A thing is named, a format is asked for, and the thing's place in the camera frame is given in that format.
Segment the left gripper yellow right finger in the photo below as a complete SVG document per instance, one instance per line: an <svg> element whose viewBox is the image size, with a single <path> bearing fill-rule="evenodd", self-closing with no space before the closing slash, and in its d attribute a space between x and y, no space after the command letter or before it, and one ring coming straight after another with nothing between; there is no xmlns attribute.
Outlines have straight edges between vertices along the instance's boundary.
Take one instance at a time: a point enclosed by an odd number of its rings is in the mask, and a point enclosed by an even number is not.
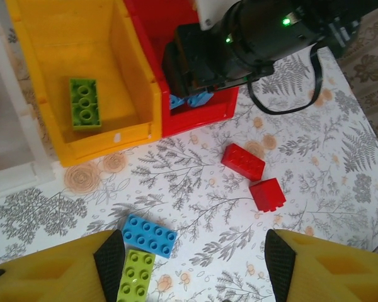
<svg viewBox="0 0 378 302"><path fill-rule="evenodd" d="M266 233L276 302L378 302L378 254L289 230Z"/></svg>

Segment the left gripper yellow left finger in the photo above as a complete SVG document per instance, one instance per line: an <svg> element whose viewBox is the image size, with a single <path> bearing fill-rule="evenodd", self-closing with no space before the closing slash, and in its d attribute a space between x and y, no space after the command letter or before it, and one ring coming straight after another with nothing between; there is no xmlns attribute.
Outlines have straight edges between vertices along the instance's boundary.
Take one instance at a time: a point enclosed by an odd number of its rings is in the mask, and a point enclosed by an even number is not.
<svg viewBox="0 0 378 302"><path fill-rule="evenodd" d="M120 230L102 231L0 264L0 302L117 302Z"/></svg>

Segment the long blue lego brick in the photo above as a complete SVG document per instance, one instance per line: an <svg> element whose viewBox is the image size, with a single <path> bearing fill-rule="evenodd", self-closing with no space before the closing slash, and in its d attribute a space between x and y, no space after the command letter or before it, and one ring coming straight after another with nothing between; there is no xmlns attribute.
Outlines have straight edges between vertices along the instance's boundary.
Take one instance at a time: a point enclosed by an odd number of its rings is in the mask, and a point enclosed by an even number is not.
<svg viewBox="0 0 378 302"><path fill-rule="evenodd" d="M187 105L191 108L197 108L205 105L214 96L211 92L202 92L200 94L190 96L186 99Z"/></svg>
<svg viewBox="0 0 378 302"><path fill-rule="evenodd" d="M133 214L128 216L122 235L125 243L167 259L177 238L175 231Z"/></svg>
<svg viewBox="0 0 378 302"><path fill-rule="evenodd" d="M173 110L176 109L186 103L186 98L180 98L178 96L169 95L169 109Z"/></svg>

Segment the long green lego brick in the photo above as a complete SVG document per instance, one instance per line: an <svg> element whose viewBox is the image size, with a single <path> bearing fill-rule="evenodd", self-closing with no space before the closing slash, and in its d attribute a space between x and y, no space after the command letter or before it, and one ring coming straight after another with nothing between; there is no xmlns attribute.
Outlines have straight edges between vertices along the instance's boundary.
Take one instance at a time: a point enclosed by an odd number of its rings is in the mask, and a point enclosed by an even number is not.
<svg viewBox="0 0 378 302"><path fill-rule="evenodd" d="M101 128L96 81L94 79L69 79L72 128L74 131Z"/></svg>
<svg viewBox="0 0 378 302"><path fill-rule="evenodd" d="M120 280L117 302L146 302L155 255L129 250Z"/></svg>

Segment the long red lego brick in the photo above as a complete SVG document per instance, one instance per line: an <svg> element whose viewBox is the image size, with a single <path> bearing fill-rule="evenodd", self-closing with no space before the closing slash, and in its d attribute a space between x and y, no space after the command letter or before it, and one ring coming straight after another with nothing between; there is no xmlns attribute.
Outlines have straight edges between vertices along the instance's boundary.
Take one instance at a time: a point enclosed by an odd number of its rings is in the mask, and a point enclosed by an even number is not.
<svg viewBox="0 0 378 302"><path fill-rule="evenodd" d="M265 169L263 160L235 143L226 147L221 163L253 182L261 180Z"/></svg>

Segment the red plastic bin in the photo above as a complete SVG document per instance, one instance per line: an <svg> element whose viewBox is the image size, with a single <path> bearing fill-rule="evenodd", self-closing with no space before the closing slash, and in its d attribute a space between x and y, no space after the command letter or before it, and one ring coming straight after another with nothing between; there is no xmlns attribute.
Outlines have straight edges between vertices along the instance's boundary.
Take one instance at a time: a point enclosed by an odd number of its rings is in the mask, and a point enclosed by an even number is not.
<svg viewBox="0 0 378 302"><path fill-rule="evenodd" d="M187 104L169 108L169 87L161 68L163 52L179 25L197 23L190 0L123 0L130 13L140 44L161 89L162 137L232 118L239 89L219 91L203 106Z"/></svg>

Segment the yellow plastic bin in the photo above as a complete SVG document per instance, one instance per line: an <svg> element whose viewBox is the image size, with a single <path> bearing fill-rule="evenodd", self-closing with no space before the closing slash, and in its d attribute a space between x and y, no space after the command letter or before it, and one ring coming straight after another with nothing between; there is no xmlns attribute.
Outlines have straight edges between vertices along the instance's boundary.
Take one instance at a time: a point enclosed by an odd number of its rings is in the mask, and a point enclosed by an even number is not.
<svg viewBox="0 0 378 302"><path fill-rule="evenodd" d="M5 0L60 163L161 138L161 90L123 0ZM69 81L94 79L101 128L72 127Z"/></svg>

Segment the white plastic bin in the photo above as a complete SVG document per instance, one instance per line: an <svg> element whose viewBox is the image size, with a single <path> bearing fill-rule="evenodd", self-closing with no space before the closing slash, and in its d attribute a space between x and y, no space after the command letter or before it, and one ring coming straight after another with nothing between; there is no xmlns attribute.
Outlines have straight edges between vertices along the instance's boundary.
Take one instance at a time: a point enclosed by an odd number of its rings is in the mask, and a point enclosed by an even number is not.
<svg viewBox="0 0 378 302"><path fill-rule="evenodd" d="M38 119L25 100L17 70L0 24L0 198L54 179Z"/></svg>

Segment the small red lego brick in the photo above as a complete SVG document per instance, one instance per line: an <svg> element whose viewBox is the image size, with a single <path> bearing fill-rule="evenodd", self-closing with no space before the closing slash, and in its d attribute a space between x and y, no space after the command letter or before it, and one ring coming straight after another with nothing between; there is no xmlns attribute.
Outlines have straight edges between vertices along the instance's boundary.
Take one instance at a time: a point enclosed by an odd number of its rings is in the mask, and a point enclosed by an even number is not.
<svg viewBox="0 0 378 302"><path fill-rule="evenodd" d="M264 213L276 211L286 202L284 192L277 178L252 184L249 191L259 211Z"/></svg>

